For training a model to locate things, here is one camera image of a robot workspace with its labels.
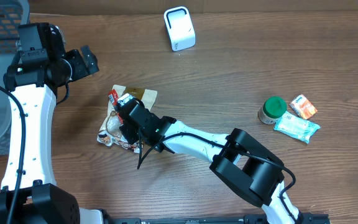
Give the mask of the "beige cookie pouch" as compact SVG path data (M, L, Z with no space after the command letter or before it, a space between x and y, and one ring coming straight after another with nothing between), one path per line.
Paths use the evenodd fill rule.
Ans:
M116 90L118 98L128 93L140 99L148 110L151 110L157 98L157 91L155 90L134 88L122 85L114 85L112 89ZM122 135L119 129L120 126L122 126L122 124L120 124L118 119L109 116L107 111L107 116L103 121L96 138L97 142L104 144L107 147L111 147L113 144L116 144L124 149L138 154L140 152L139 143L137 142L133 145L130 145Z

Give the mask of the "red stick packet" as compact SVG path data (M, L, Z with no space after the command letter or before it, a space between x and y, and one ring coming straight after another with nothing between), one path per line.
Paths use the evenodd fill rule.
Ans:
M117 100L118 100L118 94L115 89L112 89L108 93L108 99L109 99L108 115L112 116L113 118L117 118L120 124L123 124L122 118L118 115L117 111L114 109L114 107L117 105Z

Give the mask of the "green lid jar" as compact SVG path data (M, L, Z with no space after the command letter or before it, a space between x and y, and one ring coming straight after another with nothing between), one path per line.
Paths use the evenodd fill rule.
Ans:
M270 97L261 106L258 117L264 124L273 124L287 111L287 104L279 96Z

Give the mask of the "teal snack packet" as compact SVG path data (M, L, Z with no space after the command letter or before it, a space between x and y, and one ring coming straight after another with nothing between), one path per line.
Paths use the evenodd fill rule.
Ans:
M286 111L283 116L275 123L273 129L275 131L279 131L283 134L286 134L291 138L309 144L312 135L320 128L320 125L299 118Z

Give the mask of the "orange small packet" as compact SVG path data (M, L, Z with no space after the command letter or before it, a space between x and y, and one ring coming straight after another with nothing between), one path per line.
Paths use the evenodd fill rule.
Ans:
M290 107L303 119L310 119L318 112L314 105L302 94L291 101Z

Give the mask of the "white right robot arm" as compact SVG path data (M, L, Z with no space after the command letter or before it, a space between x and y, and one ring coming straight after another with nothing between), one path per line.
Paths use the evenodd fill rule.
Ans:
M209 163L211 171L237 196L260 207L269 223L301 223L303 215L290 201L284 174L290 170L250 134L211 134L181 121L154 115L127 116L121 126L130 142L144 142L151 149L188 154Z

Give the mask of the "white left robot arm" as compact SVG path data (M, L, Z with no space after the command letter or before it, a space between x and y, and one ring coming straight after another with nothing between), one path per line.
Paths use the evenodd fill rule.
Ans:
M0 90L11 104L9 157L0 190L0 223L102 223L103 213L81 208L56 184L51 153L57 90L96 73L88 46L65 50L49 23L18 28L19 49Z

